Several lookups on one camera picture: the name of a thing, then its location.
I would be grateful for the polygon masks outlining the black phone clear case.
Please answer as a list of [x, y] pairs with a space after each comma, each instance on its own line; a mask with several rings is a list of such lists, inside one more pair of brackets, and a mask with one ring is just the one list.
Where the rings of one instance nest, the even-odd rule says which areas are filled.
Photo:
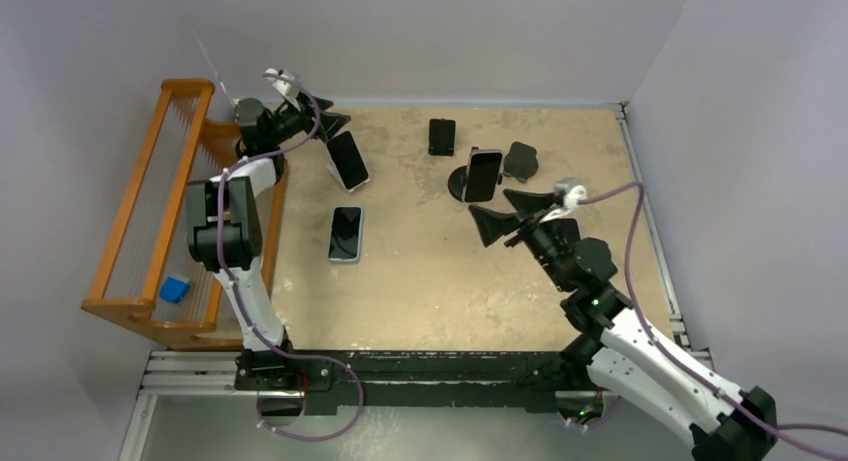
[[482, 203], [494, 198], [501, 179], [504, 153], [500, 149], [471, 149], [465, 170], [461, 199], [466, 203]]

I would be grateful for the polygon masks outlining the light blue case phone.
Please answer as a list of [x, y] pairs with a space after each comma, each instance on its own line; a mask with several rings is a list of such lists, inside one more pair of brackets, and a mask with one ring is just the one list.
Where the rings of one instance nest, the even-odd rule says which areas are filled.
[[338, 206], [333, 209], [327, 258], [333, 263], [354, 263], [361, 254], [363, 209]]

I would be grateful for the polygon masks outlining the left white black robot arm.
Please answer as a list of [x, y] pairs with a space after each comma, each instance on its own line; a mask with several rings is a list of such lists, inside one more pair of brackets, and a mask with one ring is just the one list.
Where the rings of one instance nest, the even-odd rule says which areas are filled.
[[236, 105], [236, 162], [218, 176], [186, 188], [187, 245], [220, 283], [236, 315], [243, 351], [243, 378], [259, 373], [272, 389], [284, 390], [308, 368], [328, 372], [336, 360], [293, 351], [284, 322], [274, 312], [262, 277], [262, 223], [256, 199], [286, 172], [285, 141], [298, 133], [328, 141], [350, 120], [331, 112], [333, 103], [301, 93], [271, 110], [255, 98]]

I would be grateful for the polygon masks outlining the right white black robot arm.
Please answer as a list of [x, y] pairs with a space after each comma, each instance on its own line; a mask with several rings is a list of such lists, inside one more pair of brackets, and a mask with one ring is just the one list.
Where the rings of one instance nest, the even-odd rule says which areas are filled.
[[617, 272], [606, 242], [570, 241], [559, 224], [593, 203], [584, 186], [561, 182], [550, 193], [506, 189], [514, 207], [471, 205], [484, 246], [523, 244], [560, 292], [579, 337], [564, 351], [561, 373], [576, 388], [612, 391], [674, 433], [695, 460], [762, 460], [777, 442], [776, 403], [759, 387], [744, 390], [666, 337], [644, 316]]

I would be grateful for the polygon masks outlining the lavender case phone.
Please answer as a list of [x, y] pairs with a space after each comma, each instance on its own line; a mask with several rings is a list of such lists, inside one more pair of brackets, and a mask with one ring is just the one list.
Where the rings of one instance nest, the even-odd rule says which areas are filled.
[[567, 244], [573, 244], [582, 239], [580, 225], [575, 218], [562, 218], [558, 220], [561, 235]]

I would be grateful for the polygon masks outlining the white edged black phone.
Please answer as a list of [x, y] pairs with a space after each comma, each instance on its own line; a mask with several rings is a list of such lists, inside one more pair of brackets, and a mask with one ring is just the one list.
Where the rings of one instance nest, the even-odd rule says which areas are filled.
[[353, 192], [370, 180], [368, 168], [350, 131], [331, 138], [325, 147], [331, 171], [346, 191]]

